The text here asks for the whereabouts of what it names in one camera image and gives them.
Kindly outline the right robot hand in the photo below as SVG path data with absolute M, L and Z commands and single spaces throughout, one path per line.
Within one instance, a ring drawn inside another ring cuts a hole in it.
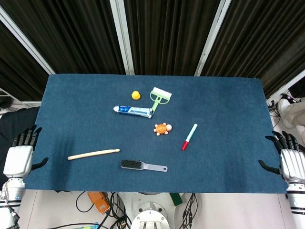
M 280 167 L 270 167 L 263 160 L 260 166 L 271 173 L 281 175 L 287 183 L 305 182 L 305 147 L 298 143 L 290 133 L 272 131 L 272 136 L 265 138 L 271 140 L 279 154 Z

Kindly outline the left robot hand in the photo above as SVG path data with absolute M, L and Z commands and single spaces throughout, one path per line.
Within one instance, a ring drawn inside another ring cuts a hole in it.
M 44 158 L 34 164 L 33 156 L 42 128 L 36 125 L 18 134 L 9 148 L 3 174 L 7 178 L 25 178 L 31 171 L 43 167 L 49 160 Z

